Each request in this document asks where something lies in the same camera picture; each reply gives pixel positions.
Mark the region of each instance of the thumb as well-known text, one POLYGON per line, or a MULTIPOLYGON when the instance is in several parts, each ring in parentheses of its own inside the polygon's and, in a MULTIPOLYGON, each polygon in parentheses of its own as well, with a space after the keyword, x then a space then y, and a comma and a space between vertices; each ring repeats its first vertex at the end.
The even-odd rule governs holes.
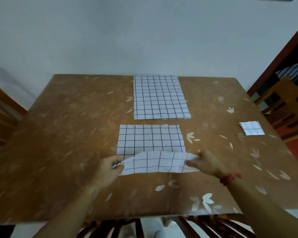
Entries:
POLYGON ((189 167, 198 168, 197 160, 187 160, 185 164, 189 167))
POLYGON ((117 173, 117 175, 119 175, 123 171, 124 168, 125 168, 125 166, 123 164, 120 164, 114 170, 117 173))

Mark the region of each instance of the white grid cloth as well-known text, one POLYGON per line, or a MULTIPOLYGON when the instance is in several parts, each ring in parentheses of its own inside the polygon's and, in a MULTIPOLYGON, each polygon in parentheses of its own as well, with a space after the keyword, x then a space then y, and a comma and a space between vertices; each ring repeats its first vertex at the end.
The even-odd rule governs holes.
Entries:
POLYGON ((190 153, 175 153, 165 151, 141 152, 134 157, 125 159, 121 163, 125 168, 120 173, 122 176, 136 173, 174 172, 186 173, 198 171, 185 164, 186 160, 196 158, 190 153))
POLYGON ((257 121, 240 122, 245 135, 264 135, 264 131, 257 121))
POLYGON ((190 119, 177 76, 135 75, 134 119, 190 119))
POLYGON ((178 125, 120 125, 117 155, 124 159, 143 151, 185 153, 178 125))

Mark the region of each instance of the red thread wristband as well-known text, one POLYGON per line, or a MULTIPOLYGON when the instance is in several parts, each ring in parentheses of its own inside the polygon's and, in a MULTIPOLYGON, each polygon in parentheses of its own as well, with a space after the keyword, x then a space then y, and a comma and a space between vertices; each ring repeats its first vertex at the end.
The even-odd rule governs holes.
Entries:
POLYGON ((242 175, 238 174, 238 173, 231 173, 229 175, 226 175, 222 179, 220 179, 219 182, 221 184, 223 184, 223 186, 226 186, 226 185, 230 184, 233 180, 235 180, 235 178, 242 179, 242 175))

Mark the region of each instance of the person's left arm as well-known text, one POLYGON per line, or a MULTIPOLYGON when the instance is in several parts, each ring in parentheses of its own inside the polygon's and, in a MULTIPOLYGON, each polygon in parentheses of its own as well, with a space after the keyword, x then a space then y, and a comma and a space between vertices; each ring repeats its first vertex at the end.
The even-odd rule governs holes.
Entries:
POLYGON ((75 238, 99 191, 112 184, 123 171, 123 165, 119 165, 115 169, 111 167, 122 160, 123 158, 120 156, 99 160, 91 183, 82 188, 74 200, 62 212, 48 221, 33 238, 75 238))

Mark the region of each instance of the wooden chair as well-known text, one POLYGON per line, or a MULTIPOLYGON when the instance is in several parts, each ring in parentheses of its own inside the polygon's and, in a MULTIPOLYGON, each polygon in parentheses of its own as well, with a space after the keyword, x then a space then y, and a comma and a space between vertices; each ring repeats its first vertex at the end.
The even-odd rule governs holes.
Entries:
POLYGON ((0 89, 0 149, 26 113, 23 107, 0 89))
MULTIPOLYGON (((227 215, 210 215, 210 216, 169 216, 164 219, 164 225, 168 221, 175 221, 186 238, 199 238, 199 234, 192 228, 187 221, 192 221, 197 224, 210 238, 243 238, 243 234, 247 238, 256 238, 253 232, 238 225, 232 220, 247 224, 242 214, 227 214, 227 215)), ((117 238, 120 228, 124 225, 135 222, 136 225, 136 238, 144 238, 143 229, 140 219, 130 220, 106 220, 103 222, 93 221, 89 226, 84 228, 77 238, 85 237, 90 231, 93 230, 90 238, 106 238, 112 228, 114 228, 111 237, 117 238)))
POLYGON ((281 136, 282 140, 289 142, 298 139, 298 86, 290 77, 281 79, 258 99, 255 104, 260 104, 272 94, 277 94, 280 99, 262 111, 267 120, 275 129, 291 127, 293 131, 281 136))

